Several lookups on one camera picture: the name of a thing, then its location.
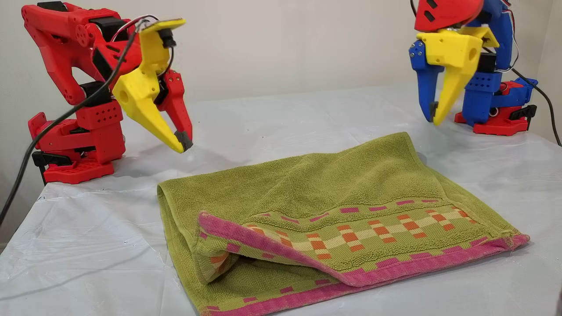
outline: green towel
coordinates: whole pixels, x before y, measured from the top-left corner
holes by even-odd
[[[264,315],[527,243],[406,133],[163,182],[170,255],[202,315]]]

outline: towel fold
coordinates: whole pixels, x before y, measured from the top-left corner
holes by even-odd
[[[158,186],[168,248],[202,315],[264,315],[529,241],[426,167],[406,133]]]

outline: wire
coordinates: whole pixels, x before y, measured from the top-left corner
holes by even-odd
[[[47,126],[45,129],[43,129],[33,139],[31,144],[29,145],[28,149],[25,151],[24,159],[21,162],[20,171],[17,173],[16,182],[13,184],[12,191],[10,191],[10,195],[8,195],[8,199],[6,200],[6,203],[4,204],[4,207],[2,208],[2,212],[0,213],[0,226],[4,222],[4,218],[6,217],[6,214],[8,213],[8,209],[10,209],[10,205],[12,205],[12,201],[13,201],[13,198],[16,196],[17,189],[20,187],[21,180],[24,177],[25,169],[28,166],[29,157],[31,156],[31,153],[33,152],[33,149],[35,148],[35,145],[37,145],[37,143],[41,140],[41,138],[43,138],[43,136],[45,136],[51,129],[53,129],[55,126],[59,125],[62,121],[67,119],[70,115],[76,113],[78,110],[80,110],[83,107],[92,103],[92,101],[95,98],[97,98],[97,96],[100,93],[102,93],[103,91],[105,91],[109,87],[111,82],[117,76],[117,73],[119,72],[119,68],[121,68],[121,65],[123,64],[123,61],[125,60],[125,55],[127,55],[127,53],[129,52],[129,49],[133,45],[133,42],[135,40],[135,36],[138,33],[139,28],[140,28],[140,25],[137,26],[135,28],[135,30],[131,33],[131,35],[129,37],[129,40],[127,41],[127,44],[126,44],[125,48],[123,49],[123,53],[121,54],[121,57],[119,57],[119,60],[117,61],[117,65],[115,65],[115,69],[113,69],[113,72],[111,73],[109,78],[105,81],[105,83],[99,89],[97,89],[94,93],[92,93],[91,96],[87,97],[84,101],[80,102],[80,104],[74,106],[69,111],[67,111],[62,116],[60,116],[58,119],[56,119],[52,123],[50,123],[49,126]]]
[[[533,86],[533,88],[535,88],[536,91],[538,91],[540,94],[542,94],[542,96],[545,98],[546,103],[549,104],[549,109],[550,109],[550,121],[552,122],[552,132],[554,132],[554,138],[556,138],[556,143],[558,144],[558,146],[562,147],[562,143],[560,143],[560,138],[558,137],[558,132],[556,131],[556,121],[554,119],[554,107],[552,106],[552,102],[550,102],[549,97],[546,95],[546,93],[544,93],[539,87],[537,87],[537,85],[535,85],[534,83],[532,83],[529,79],[525,78],[520,72],[518,72],[515,68],[511,69],[517,76],[519,76],[521,79],[523,79],[526,83],[530,84]]]
[[[141,21],[142,19],[144,19],[143,21],[148,22],[148,20],[146,20],[147,17],[151,17],[151,18],[155,19],[156,21],[159,21],[159,19],[156,16],[153,16],[151,14],[145,14],[145,15],[138,16],[138,17],[130,20],[129,22],[125,23],[125,25],[123,25],[122,27],[120,27],[119,30],[117,30],[117,32],[115,32],[115,34],[113,35],[110,42],[114,42],[115,39],[117,38],[117,36],[119,35],[119,33],[128,29],[129,27],[131,27],[133,24],[137,23],[138,21]]]
[[[166,70],[158,75],[158,78],[162,78],[170,70],[172,62],[174,62],[174,47],[170,47],[170,62],[168,62],[168,67],[166,67]]]
[[[515,44],[515,48],[517,48],[517,56],[515,58],[515,61],[513,62],[513,64],[511,66],[509,66],[509,68],[507,68],[507,69],[497,69],[497,71],[499,71],[500,73],[509,72],[511,69],[513,69],[513,67],[515,67],[515,64],[519,60],[519,46],[517,45],[517,41],[515,40],[515,17],[513,15],[512,10],[503,10],[502,14],[504,14],[504,13],[509,15],[509,19],[511,21],[511,29],[512,29],[511,38],[513,39],[513,43]]]
[[[416,7],[414,6],[414,0],[410,0],[410,7],[412,7],[412,12],[414,13],[414,16],[417,17],[418,13],[416,12]]]

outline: white tablecloth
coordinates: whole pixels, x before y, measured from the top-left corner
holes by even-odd
[[[159,182],[401,131],[427,165],[530,244],[279,315],[552,315],[562,286],[562,150],[531,133],[476,135],[452,116],[435,127],[416,93],[402,85],[195,103],[196,145],[182,155],[125,119],[115,174],[48,184],[0,255],[0,315],[196,315],[166,248]]]

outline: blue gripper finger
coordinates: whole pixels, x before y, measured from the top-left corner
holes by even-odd
[[[427,63],[425,59],[425,44],[417,40],[410,47],[410,61],[412,69],[418,74],[418,94],[421,110],[428,122],[433,122],[436,106],[435,90],[437,88],[437,76],[443,72],[443,66],[435,66]]]

